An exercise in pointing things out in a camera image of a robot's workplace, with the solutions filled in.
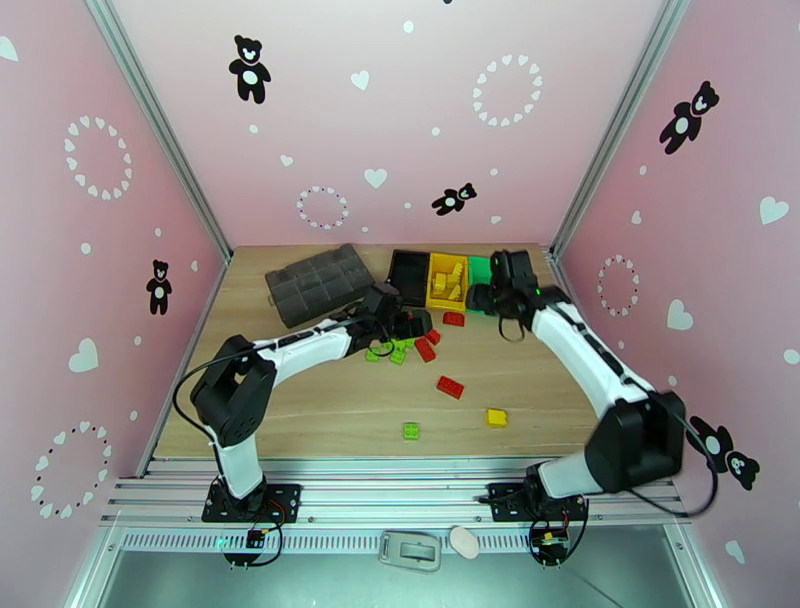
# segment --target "yellow bin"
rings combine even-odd
[[[428,284],[425,290],[425,308],[466,311],[467,289],[469,288],[468,273],[469,260],[467,256],[431,253],[428,263]],[[437,274],[446,275],[447,281],[444,292],[434,295]]]

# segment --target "gray organizer box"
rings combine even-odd
[[[364,297],[375,280],[352,245],[319,253],[266,274],[286,327],[294,327]]]

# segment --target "pink wall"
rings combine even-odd
[[[760,465],[747,491],[715,437],[728,471],[696,529],[734,607],[797,605],[798,23],[796,2],[692,4],[564,259],[601,336]],[[705,80],[718,105],[665,154],[673,107]],[[679,482],[687,506],[705,499],[692,449]]]
[[[233,245],[549,242],[660,4],[114,1]]]
[[[0,4],[0,91],[0,605],[41,608],[134,473],[221,260],[83,2]]]

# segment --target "red lego brick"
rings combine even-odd
[[[442,319],[445,325],[456,325],[458,327],[464,327],[464,321],[464,315],[460,312],[446,312],[444,313],[444,319]]]
[[[464,385],[455,380],[451,380],[447,376],[439,378],[439,382],[436,383],[436,388],[456,399],[461,399],[461,395],[464,393]]]
[[[430,363],[436,358],[436,353],[425,338],[418,338],[414,342],[414,346],[417,347],[417,352],[425,363]]]
[[[439,344],[439,342],[442,340],[442,334],[435,329],[430,330],[427,334],[425,334],[425,337],[428,338],[428,341],[434,346]]]

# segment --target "wooden surface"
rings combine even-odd
[[[541,250],[528,248],[539,282],[553,282]],[[403,249],[489,256],[492,245],[420,245]],[[190,368],[207,361],[231,335],[248,340],[279,337],[287,330],[270,307],[264,273],[314,255],[326,247],[240,247],[200,336]],[[393,247],[357,246],[373,277],[386,278]],[[583,445],[596,418],[580,387],[556,356],[528,335],[510,344],[497,320],[468,313],[466,327],[442,324],[437,358],[425,364],[412,350],[398,367],[388,360],[367,363],[362,353],[319,365],[275,388],[257,432],[262,457],[385,457],[557,455]],[[311,321],[304,325],[313,325]],[[509,333],[515,328],[509,322]],[[439,376],[466,385],[460,400],[436,390]],[[187,382],[179,403],[196,382]],[[508,412],[505,429],[485,423],[487,407]],[[420,424],[420,439],[405,441],[404,422]],[[155,451],[157,457],[211,457],[207,439],[172,411]]]

